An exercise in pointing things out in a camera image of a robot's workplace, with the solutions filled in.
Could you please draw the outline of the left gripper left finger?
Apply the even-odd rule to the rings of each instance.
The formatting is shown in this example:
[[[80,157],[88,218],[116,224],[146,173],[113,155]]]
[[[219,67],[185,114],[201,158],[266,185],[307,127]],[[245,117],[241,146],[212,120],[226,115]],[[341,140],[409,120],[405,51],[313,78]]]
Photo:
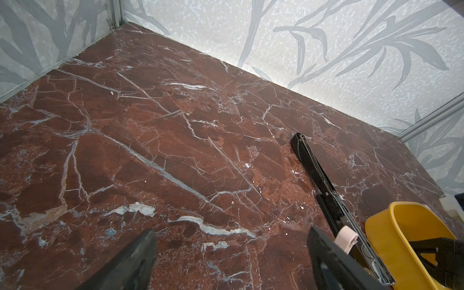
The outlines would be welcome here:
[[[157,237],[147,228],[78,289],[146,290],[156,259]]]

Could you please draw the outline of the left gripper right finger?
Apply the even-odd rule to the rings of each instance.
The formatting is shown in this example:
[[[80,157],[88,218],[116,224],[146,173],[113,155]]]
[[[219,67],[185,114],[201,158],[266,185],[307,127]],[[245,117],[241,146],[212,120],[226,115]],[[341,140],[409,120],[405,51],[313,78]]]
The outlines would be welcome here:
[[[307,247],[315,283],[319,290],[386,290],[377,279],[329,238],[312,227]]]

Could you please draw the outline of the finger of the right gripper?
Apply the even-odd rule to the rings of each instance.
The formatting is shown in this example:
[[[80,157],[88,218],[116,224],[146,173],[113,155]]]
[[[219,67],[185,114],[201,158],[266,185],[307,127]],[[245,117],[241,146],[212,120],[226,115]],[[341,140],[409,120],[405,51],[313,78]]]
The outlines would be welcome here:
[[[451,290],[464,288],[464,242],[434,238],[409,242],[429,275]]]

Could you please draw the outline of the pink mini stapler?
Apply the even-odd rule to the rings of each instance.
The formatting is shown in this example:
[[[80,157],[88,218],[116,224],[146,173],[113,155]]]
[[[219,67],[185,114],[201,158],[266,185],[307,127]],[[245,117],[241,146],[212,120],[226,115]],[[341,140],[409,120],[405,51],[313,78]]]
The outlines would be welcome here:
[[[358,237],[358,233],[346,225],[338,232],[334,242],[346,254],[349,254],[354,245],[357,243]]]

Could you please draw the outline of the black stapler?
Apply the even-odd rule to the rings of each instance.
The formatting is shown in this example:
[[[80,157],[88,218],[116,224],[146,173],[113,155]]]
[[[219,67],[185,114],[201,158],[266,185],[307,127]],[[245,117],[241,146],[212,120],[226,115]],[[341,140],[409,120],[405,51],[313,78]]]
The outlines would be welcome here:
[[[362,267],[367,268],[381,284],[385,286],[394,285],[395,279],[369,243],[361,227],[344,204],[343,199],[336,192],[310,149],[306,137],[301,133],[296,133],[291,139],[291,147],[317,188],[316,200],[333,235],[337,237],[344,227],[349,227],[357,234],[356,243],[354,244],[355,250],[352,250],[350,255]]]

